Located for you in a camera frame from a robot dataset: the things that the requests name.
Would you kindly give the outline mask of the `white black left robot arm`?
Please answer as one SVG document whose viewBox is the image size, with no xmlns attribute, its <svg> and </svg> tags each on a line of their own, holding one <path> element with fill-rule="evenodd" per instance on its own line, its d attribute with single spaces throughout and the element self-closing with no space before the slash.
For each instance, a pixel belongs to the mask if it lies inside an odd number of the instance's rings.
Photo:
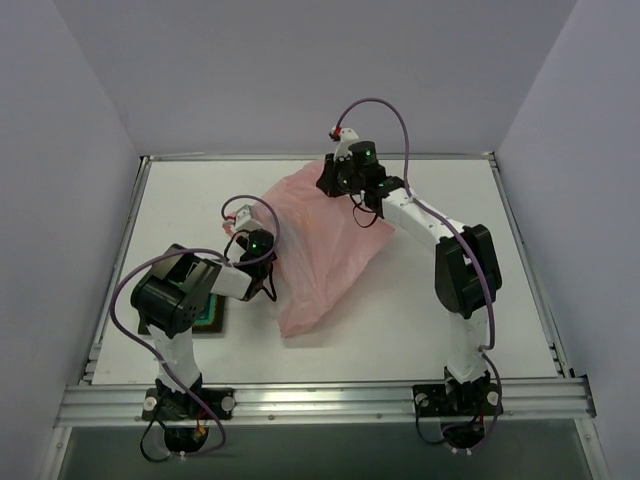
<svg viewBox="0 0 640 480">
<path fill-rule="evenodd" d="M 212 296 L 248 302 L 264 289 L 276 259 L 274 241 L 274 235 L 264 229 L 241 232 L 235 240 L 243 250 L 238 268 L 174 244 L 168 250 L 172 256 L 153 266 L 134 287 L 131 306 L 162 357 L 158 387 L 182 395 L 200 387 L 202 374 L 193 348 L 196 321 Z"/>
</svg>

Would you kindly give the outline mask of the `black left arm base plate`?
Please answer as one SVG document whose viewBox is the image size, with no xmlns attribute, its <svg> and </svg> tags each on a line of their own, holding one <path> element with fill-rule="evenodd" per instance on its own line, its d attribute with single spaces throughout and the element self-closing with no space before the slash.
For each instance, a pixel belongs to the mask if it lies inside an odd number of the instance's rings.
<svg viewBox="0 0 640 480">
<path fill-rule="evenodd" d="M 220 420 L 230 420 L 235 408 L 235 391 L 229 388 L 202 388 L 199 398 L 215 413 Z M 189 395 L 171 390 L 160 392 L 150 388 L 145 392 L 141 418 L 150 421 L 153 414 L 162 421 L 209 420 L 211 416 L 205 412 Z"/>
</svg>

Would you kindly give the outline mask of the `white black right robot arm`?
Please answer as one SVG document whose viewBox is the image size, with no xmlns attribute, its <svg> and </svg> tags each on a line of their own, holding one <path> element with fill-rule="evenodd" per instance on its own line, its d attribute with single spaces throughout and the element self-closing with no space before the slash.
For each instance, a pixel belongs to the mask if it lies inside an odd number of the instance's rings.
<svg viewBox="0 0 640 480">
<path fill-rule="evenodd" d="M 371 141 L 327 154 L 316 186 L 328 197 L 359 196 L 376 219 L 433 251 L 435 293 L 451 315 L 445 387 L 460 404 L 488 393 L 486 354 L 496 343 L 493 303 L 502 287 L 489 230 L 452 220 L 421 200 L 405 178 L 386 172 Z"/>
</svg>

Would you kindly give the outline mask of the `pink plastic bag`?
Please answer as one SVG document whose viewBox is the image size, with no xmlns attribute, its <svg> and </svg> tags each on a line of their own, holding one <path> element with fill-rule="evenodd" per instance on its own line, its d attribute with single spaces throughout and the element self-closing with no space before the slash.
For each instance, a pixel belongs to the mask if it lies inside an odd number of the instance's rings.
<svg viewBox="0 0 640 480">
<path fill-rule="evenodd" d="M 256 203 L 254 215 L 273 231 L 280 224 L 276 272 L 291 292 L 278 324 L 283 338 L 318 326 L 386 246 L 394 228 L 378 220 L 356 222 L 347 196 L 330 198 L 316 187 L 324 162 L 309 162 L 277 181 Z"/>
</svg>

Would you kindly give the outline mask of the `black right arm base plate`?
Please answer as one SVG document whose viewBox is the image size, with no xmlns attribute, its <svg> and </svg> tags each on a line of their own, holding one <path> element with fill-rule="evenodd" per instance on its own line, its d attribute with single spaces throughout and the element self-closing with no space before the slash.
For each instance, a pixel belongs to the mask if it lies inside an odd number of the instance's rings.
<svg viewBox="0 0 640 480">
<path fill-rule="evenodd" d="M 417 384 L 412 387 L 414 404 L 420 417 L 474 417 L 501 415 L 494 383 L 480 381 L 459 384 L 455 380 L 437 384 Z"/>
</svg>

